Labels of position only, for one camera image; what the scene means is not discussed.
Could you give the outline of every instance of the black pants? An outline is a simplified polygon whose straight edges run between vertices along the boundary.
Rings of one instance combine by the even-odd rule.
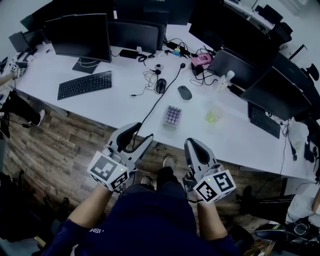
[[[15,91],[11,91],[9,93],[9,96],[0,109],[0,112],[14,113],[17,116],[24,118],[27,122],[32,122],[35,125],[38,125],[40,122],[40,114],[20,98]]]
[[[153,186],[146,184],[134,184],[129,186],[121,196],[124,197],[129,194],[141,192],[159,193],[177,199],[187,199],[187,194],[177,177],[174,176],[174,171],[171,167],[164,167],[159,171],[156,179],[156,190]]]
[[[266,219],[269,221],[286,224],[288,208],[295,195],[284,195],[271,198],[243,198],[241,196],[241,206],[250,215]]]

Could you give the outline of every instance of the keyboard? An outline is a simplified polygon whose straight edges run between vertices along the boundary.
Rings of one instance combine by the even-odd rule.
[[[276,138],[280,138],[280,124],[268,117],[263,109],[252,107],[250,122]]]
[[[111,88],[111,71],[87,75],[59,85],[58,100]]]

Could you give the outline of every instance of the white table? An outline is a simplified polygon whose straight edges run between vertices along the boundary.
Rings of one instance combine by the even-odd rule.
[[[250,9],[248,6],[245,6],[244,4],[242,4],[241,2],[239,2],[238,4],[230,1],[230,0],[224,0],[224,3],[232,8],[234,8],[235,10],[244,13],[245,15],[247,15],[247,20],[249,21],[250,19],[254,19],[255,21],[257,21],[258,23],[260,23],[261,25],[265,26],[265,28],[267,30],[272,30],[275,27],[275,24],[272,24],[271,22],[269,22],[268,20],[266,20],[264,17],[260,16],[259,13],[253,11],[252,9]]]
[[[166,36],[168,40],[182,39],[191,52],[196,52],[204,44],[188,33],[190,26],[169,25]],[[142,122],[160,95],[146,90],[141,94],[146,80],[143,72],[147,67],[153,69],[156,64],[164,65],[159,78],[169,84],[177,75],[180,64],[185,63],[178,79],[154,108],[151,115],[140,129],[139,135],[145,137],[154,134],[154,140],[179,149],[184,148],[187,138],[195,138],[210,147],[216,158],[255,170],[280,174],[283,162],[285,138],[277,139],[262,129],[252,125],[248,118],[246,101],[232,94],[229,90],[217,93],[215,86],[195,86],[190,83],[194,76],[190,60],[162,52],[155,58],[138,63],[135,59],[113,57],[111,63],[101,62],[95,73],[112,71],[112,88],[90,92],[62,100],[57,100],[59,84],[86,76],[83,72],[72,70],[78,60],[76,57],[55,55],[54,51],[46,53],[52,45],[41,45],[23,77],[17,81],[17,89],[46,103],[73,112],[85,118],[120,128],[126,124]],[[111,47],[113,55],[120,48]],[[192,93],[190,101],[183,100],[177,90],[187,86]],[[216,124],[206,121],[206,113],[212,103],[223,109],[223,118]],[[182,117],[176,131],[163,128],[162,118],[168,105],[182,109]],[[285,150],[285,164],[282,173],[287,176],[305,176],[314,179],[313,166],[307,166],[303,172],[304,159],[293,162],[290,146]]]

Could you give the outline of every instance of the plastic bottle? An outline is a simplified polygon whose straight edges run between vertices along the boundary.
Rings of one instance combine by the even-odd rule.
[[[227,74],[220,77],[218,80],[218,87],[216,88],[217,92],[223,91],[230,84],[230,80],[235,76],[235,72],[230,70]]]

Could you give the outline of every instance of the navy blue shirt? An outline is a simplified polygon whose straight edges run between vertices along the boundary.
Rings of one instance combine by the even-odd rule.
[[[119,198],[96,228],[67,220],[42,255],[69,256],[75,245],[79,256],[239,255],[230,236],[212,241],[197,236],[195,216],[186,200],[149,192]]]

